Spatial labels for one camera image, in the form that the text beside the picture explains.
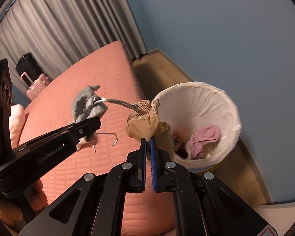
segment curtain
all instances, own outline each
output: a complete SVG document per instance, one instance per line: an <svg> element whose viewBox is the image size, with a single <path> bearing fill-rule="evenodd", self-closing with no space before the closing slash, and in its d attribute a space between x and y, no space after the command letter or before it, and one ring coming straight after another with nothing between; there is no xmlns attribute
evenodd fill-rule
<svg viewBox="0 0 295 236"><path fill-rule="evenodd" d="M16 0L0 22L0 59L8 58L11 80L25 94L15 69L25 53L55 79L116 40L130 58L146 53L126 0Z"/></svg>

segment pink bedspread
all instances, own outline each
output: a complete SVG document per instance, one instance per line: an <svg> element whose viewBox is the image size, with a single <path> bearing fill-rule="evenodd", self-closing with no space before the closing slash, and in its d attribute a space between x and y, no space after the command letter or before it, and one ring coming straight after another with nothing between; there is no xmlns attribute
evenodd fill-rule
<svg viewBox="0 0 295 236"><path fill-rule="evenodd" d="M30 103L20 144L72 122L71 104L77 93L87 85L100 85L99 96L135 103L142 98L140 87L121 42L113 42L93 52L55 79ZM109 172L126 161L127 154L140 145L127 136L125 125L130 110L115 104L106 104L108 111L101 119L98 132L114 132L118 143L113 147L114 135L98 135L96 153L84 145L68 159L51 170L42 181L49 203L61 195L83 174ZM146 173L146 190L142 194L127 194L122 235L153 236L165 233L175 226L171 193L152 191L150 167Z"/></svg>

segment laundry basket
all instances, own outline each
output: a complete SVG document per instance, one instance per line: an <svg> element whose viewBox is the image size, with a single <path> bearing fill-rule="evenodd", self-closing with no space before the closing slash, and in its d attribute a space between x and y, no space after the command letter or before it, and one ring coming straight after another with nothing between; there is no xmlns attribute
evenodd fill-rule
<svg viewBox="0 0 295 236"><path fill-rule="evenodd" d="M209 158L186 160L175 154L174 161L188 171L198 173L212 168L235 147L241 123L236 105L224 90L204 82L186 82L161 91L154 99L159 99L159 117L170 124L172 132L183 127L191 136L194 128L212 124L221 130L220 141Z"/></svg>

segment wooden floor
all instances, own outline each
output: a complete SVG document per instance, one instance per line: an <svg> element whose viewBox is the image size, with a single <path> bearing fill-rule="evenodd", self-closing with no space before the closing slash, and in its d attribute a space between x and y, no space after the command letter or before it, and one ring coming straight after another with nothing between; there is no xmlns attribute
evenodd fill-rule
<svg viewBox="0 0 295 236"><path fill-rule="evenodd" d="M133 62L133 68L148 100L172 85L192 81L161 53L144 56ZM265 204L257 178L237 145L220 163L214 173L251 207Z"/></svg>

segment black bag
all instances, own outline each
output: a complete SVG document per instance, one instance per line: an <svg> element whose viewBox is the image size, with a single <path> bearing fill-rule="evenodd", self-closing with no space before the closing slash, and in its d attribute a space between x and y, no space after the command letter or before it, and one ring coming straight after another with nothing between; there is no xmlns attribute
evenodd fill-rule
<svg viewBox="0 0 295 236"><path fill-rule="evenodd" d="M31 53L26 53L23 55L19 59L15 69L20 76L26 72L32 81L37 80L38 77L44 73ZM28 87L32 84L26 77L24 77L23 80L28 85Z"/></svg>

